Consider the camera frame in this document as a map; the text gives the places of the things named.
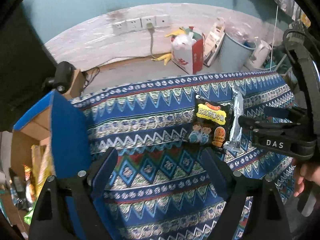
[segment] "white wall socket panel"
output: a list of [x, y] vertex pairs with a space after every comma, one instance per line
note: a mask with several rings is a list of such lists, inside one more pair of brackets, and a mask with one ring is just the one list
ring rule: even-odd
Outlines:
[[141, 31], [142, 30], [142, 25], [141, 25], [141, 19], [140, 18], [129, 19], [129, 20], [126, 20], [126, 22], [127, 22], [127, 30], [128, 30], [128, 32], [136, 32], [136, 31]]
[[153, 27], [156, 27], [156, 17], [155, 16], [145, 16], [141, 18], [142, 29], [147, 29], [147, 24], [152, 23]]
[[167, 14], [156, 15], [156, 26], [166, 27], [170, 26], [170, 17]]
[[115, 35], [120, 35], [123, 33], [127, 33], [127, 22], [121, 21], [112, 24], [113, 33]]

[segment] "blue patterned fabric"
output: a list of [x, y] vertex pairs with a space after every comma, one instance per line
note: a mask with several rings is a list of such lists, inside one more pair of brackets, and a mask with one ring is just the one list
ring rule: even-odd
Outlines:
[[[118, 163], [104, 192], [105, 207], [124, 239], [203, 239], [224, 208], [203, 169], [198, 147], [182, 141], [192, 121], [195, 93], [220, 104], [233, 84], [246, 91], [247, 116], [265, 118], [265, 106], [290, 107], [294, 96], [273, 72], [201, 74], [103, 89], [72, 103], [87, 117], [92, 159], [108, 147]], [[287, 122], [272, 118], [272, 122]], [[269, 174], [283, 202], [292, 193], [291, 158], [256, 149], [245, 134], [242, 152], [221, 158], [250, 178]], [[234, 238], [242, 236], [247, 198]]]

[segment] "white pitcher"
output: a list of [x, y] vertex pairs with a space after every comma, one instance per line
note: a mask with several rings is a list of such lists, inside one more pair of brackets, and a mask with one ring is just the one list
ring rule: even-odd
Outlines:
[[271, 47], [268, 43], [261, 40], [260, 44], [256, 47], [252, 55], [249, 57], [245, 66], [250, 70], [255, 71], [256, 69], [261, 69], [262, 64], [266, 60], [269, 52], [271, 51]]

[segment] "yellow label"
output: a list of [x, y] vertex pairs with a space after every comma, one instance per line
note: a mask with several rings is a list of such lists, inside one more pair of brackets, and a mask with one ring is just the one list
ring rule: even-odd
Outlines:
[[199, 104], [198, 112], [196, 113], [196, 116], [199, 118], [212, 120], [220, 125], [224, 125], [226, 123], [227, 114], [225, 111], [222, 111], [222, 110], [214, 111], [204, 104]]

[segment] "gray trash bin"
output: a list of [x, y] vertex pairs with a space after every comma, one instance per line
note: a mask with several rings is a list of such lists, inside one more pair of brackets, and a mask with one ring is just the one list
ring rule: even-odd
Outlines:
[[250, 48], [240, 44], [227, 33], [222, 41], [219, 62], [220, 68], [225, 73], [240, 71], [244, 63], [250, 57], [256, 44], [249, 42]]

